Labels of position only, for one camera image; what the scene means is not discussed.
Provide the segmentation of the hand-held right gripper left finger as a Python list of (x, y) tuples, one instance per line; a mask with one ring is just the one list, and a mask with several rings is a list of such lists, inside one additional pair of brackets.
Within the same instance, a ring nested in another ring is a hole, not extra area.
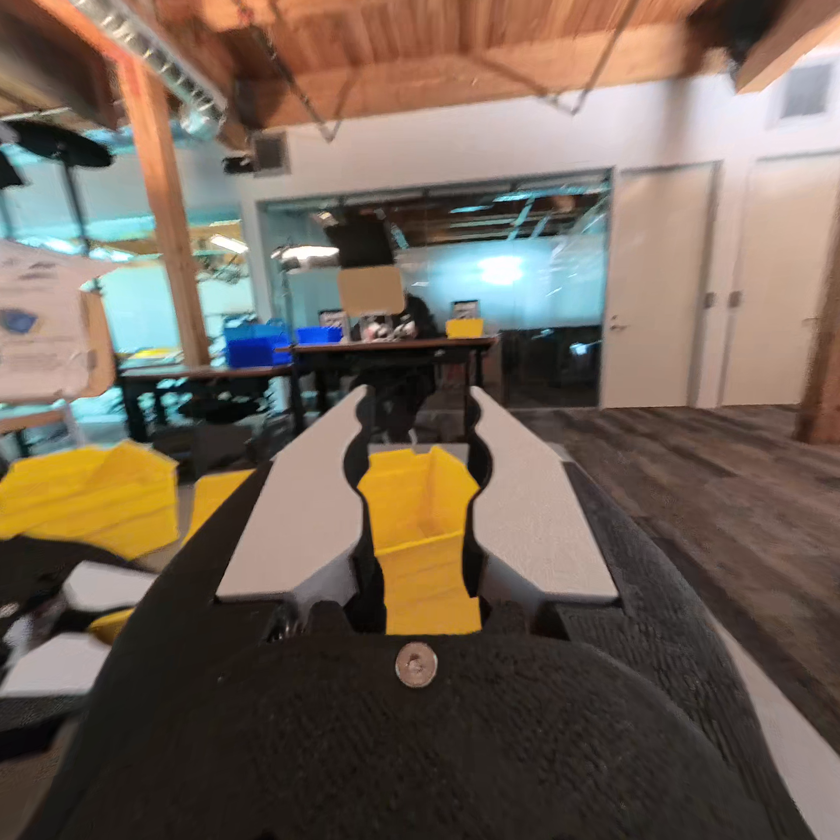
[(374, 420), (375, 393), (360, 385), (273, 458), (220, 602), (285, 603), (302, 622), (336, 602), (355, 630), (384, 633), (384, 574), (360, 492)]

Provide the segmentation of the studio lamp on stand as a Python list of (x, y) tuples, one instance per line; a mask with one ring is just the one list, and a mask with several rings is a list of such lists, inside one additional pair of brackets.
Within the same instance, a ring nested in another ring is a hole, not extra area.
[(290, 277), (314, 270), (339, 268), (339, 250), (330, 245), (282, 245), (275, 248), (269, 258), (278, 277), (271, 292), (273, 312), (282, 317), (290, 336), (295, 340), (297, 325)]

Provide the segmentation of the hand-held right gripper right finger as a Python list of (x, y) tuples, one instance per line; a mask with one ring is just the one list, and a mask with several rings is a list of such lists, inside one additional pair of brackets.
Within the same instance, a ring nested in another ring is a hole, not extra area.
[(489, 605), (527, 613), (610, 606), (619, 593), (561, 456), (483, 389), (469, 388), (463, 579)]

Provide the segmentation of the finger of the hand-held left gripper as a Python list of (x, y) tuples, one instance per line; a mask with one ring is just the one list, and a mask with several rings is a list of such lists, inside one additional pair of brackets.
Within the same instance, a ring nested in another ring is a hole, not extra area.
[(76, 612), (118, 612), (137, 606), (156, 579), (143, 570), (83, 561), (67, 576), (61, 593)]
[(83, 697), (111, 647), (88, 633), (64, 633), (27, 653), (8, 671), (1, 698)]

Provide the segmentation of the glass partition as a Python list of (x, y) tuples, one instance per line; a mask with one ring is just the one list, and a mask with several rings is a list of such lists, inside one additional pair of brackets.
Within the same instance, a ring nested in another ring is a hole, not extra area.
[[(270, 294), (282, 245), (331, 245), (346, 215), (381, 219), (405, 293), (440, 333), (453, 301), (477, 299), (487, 390), (516, 408), (599, 402), (612, 179), (605, 172), (525, 181), (409, 186), (257, 204)], [(296, 328), (342, 309), (337, 269), (290, 276)]]

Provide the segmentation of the silver ventilation duct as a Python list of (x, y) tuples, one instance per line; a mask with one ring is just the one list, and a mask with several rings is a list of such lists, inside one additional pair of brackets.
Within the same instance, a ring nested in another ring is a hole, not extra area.
[(182, 130), (197, 140), (220, 138), (228, 101), (205, 74), (170, 46), (137, 11), (123, 1), (70, 4), (113, 44), (140, 60), (180, 103)]

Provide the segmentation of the yellow plastic bin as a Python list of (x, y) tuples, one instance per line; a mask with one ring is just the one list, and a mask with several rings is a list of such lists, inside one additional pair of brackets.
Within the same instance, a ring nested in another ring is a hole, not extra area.
[(253, 474), (253, 469), (242, 469), (206, 475), (193, 487), (192, 513), (182, 543), (188, 542), (204, 523), (224, 504), (226, 499)]
[(1, 537), (87, 543), (136, 560), (180, 536), (177, 464), (129, 440), (16, 460), (1, 482)]
[(467, 509), (478, 485), (443, 448), (369, 456), (359, 484), (385, 583), (390, 635), (466, 635), (481, 629), (463, 578)]

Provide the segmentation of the instruction sheet on wooden board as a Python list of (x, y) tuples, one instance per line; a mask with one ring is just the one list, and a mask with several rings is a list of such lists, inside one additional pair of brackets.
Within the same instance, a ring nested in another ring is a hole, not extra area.
[(2, 403), (71, 403), (113, 386), (116, 365), (102, 298), (82, 289), (113, 269), (2, 240)]

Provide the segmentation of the dark work table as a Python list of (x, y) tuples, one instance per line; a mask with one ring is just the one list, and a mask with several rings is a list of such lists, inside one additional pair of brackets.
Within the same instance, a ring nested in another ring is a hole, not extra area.
[(163, 404), (163, 396), (167, 393), (190, 397), (190, 418), (205, 418), (208, 413), (221, 413), (227, 422), (232, 422), (235, 413), (238, 413), (239, 418), (244, 418), (244, 411), (239, 408), (220, 408), (219, 403), (243, 404), (255, 408), (257, 413), (264, 411), (268, 406), (270, 387), (275, 380), (286, 380), (289, 384), (293, 427), (299, 432), (303, 429), (301, 394), (298, 373), (293, 364), (244, 369), (231, 369), (225, 365), (146, 365), (122, 370), (118, 373), (117, 383), (122, 390), (128, 437), (136, 443), (146, 444), (151, 439), (151, 432), (140, 404), (143, 396), (152, 397), (154, 427), (169, 424)]
[(464, 367), (464, 433), (469, 431), (469, 392), (473, 386), (484, 387), (484, 358), (498, 343), (498, 336), (467, 339), (411, 339), (379, 342), (295, 344), (289, 348), (289, 402), (293, 434), (306, 430), (305, 410), (300, 379), (315, 374), (317, 411), (322, 416), (329, 409), (324, 375), (380, 368), (415, 369), (419, 366), (462, 364)]

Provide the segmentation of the black overhead rig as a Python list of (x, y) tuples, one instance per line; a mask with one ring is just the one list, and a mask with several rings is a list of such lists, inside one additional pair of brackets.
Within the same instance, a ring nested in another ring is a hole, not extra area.
[(103, 144), (83, 134), (59, 125), (34, 119), (1, 121), (2, 145), (16, 145), (40, 159), (60, 165), (64, 190), (71, 216), (77, 224), (81, 254), (91, 254), (88, 221), (81, 206), (81, 196), (76, 181), (77, 169), (106, 170), (113, 165), (110, 150)]

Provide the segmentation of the black hanging panel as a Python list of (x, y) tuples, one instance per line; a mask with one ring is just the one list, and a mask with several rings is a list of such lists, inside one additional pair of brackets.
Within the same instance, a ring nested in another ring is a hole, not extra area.
[(338, 250), (342, 269), (393, 266), (392, 241), (385, 223), (370, 214), (346, 215), (324, 227), (324, 234)]

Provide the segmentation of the large blue bin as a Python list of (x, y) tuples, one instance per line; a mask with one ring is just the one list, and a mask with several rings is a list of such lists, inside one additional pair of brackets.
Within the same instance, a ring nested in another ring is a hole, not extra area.
[(274, 367), (292, 363), (285, 328), (274, 323), (243, 323), (223, 329), (226, 365), (232, 369)]

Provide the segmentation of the white door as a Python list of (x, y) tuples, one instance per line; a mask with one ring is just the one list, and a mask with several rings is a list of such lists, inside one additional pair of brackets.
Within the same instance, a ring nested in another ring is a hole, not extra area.
[(616, 174), (601, 408), (687, 406), (695, 396), (720, 166)]
[(765, 159), (752, 168), (721, 405), (802, 399), (834, 241), (838, 183), (838, 153)]

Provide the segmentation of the wooden post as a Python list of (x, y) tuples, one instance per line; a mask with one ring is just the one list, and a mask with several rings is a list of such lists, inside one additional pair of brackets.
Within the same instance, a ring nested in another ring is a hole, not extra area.
[(839, 443), (839, 240), (829, 262), (812, 364), (794, 439), (809, 445)]
[(170, 285), (184, 363), (192, 367), (209, 365), (196, 263), (165, 90), (139, 59), (120, 59), (117, 73)]

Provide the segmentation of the wall vent grille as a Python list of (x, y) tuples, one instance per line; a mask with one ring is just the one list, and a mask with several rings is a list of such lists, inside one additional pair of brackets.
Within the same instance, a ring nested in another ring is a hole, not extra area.
[(793, 130), (829, 119), (838, 85), (838, 56), (808, 59), (773, 86), (768, 127)]
[(286, 131), (264, 131), (251, 135), (251, 160), (257, 177), (291, 173), (291, 157)]

